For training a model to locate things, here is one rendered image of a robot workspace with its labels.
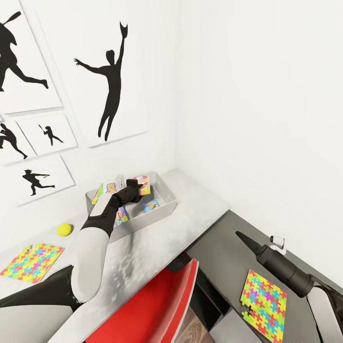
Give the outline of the board game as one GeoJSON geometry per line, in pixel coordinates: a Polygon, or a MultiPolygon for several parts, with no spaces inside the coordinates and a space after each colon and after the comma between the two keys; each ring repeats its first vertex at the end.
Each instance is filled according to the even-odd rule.
{"type": "Polygon", "coordinates": [[[141,204],[141,208],[143,209],[144,213],[149,212],[158,207],[160,207],[160,205],[158,204],[156,199],[141,204]]]}
{"type": "MultiPolygon", "coordinates": [[[[141,176],[141,177],[134,177],[131,179],[138,180],[138,184],[143,184],[142,187],[139,188],[139,196],[143,196],[146,194],[150,194],[150,178],[148,175],[141,176]]],[[[104,194],[114,194],[117,193],[116,188],[116,181],[103,183],[101,187],[97,190],[96,195],[92,201],[92,204],[96,204],[97,200],[100,196],[104,194]]]]}
{"type": "Polygon", "coordinates": [[[122,206],[117,211],[117,216],[116,216],[116,219],[115,219],[114,227],[116,225],[119,225],[119,224],[121,224],[123,222],[126,222],[126,221],[128,221],[128,218],[127,218],[125,210],[124,210],[124,208],[122,206]]]}

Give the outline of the tennis ball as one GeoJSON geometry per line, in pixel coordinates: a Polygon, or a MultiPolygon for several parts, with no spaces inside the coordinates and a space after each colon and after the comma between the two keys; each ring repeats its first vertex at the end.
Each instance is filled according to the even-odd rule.
{"type": "Polygon", "coordinates": [[[57,229],[57,234],[59,236],[68,236],[72,232],[72,226],[68,223],[62,223],[58,229],[57,229]]]}

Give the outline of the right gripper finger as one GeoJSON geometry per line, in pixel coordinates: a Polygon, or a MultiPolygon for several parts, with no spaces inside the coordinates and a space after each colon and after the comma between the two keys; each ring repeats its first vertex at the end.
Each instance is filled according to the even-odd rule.
{"type": "Polygon", "coordinates": [[[261,246],[258,242],[246,236],[244,233],[240,231],[237,231],[236,235],[238,235],[240,239],[242,239],[242,241],[253,251],[253,253],[256,256],[261,255],[263,251],[266,249],[266,245],[261,246]]]}

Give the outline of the jigsaw puzzle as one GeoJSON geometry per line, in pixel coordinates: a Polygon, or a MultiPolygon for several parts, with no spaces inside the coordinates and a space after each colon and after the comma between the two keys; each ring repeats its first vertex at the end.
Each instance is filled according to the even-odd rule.
{"type": "Polygon", "coordinates": [[[287,293],[259,274],[249,270],[242,293],[242,305],[251,306],[252,315],[242,312],[244,320],[272,343],[282,343],[287,293]]]}
{"type": "Polygon", "coordinates": [[[38,284],[64,248],[38,243],[34,251],[26,246],[0,273],[0,276],[38,284]]]}

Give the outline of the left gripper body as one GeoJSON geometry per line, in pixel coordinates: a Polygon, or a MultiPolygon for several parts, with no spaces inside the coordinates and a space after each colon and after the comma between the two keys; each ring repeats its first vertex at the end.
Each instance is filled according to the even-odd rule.
{"type": "Polygon", "coordinates": [[[122,191],[126,191],[129,195],[129,202],[138,203],[139,200],[139,189],[138,189],[138,180],[127,179],[125,180],[126,187],[122,191]]]}

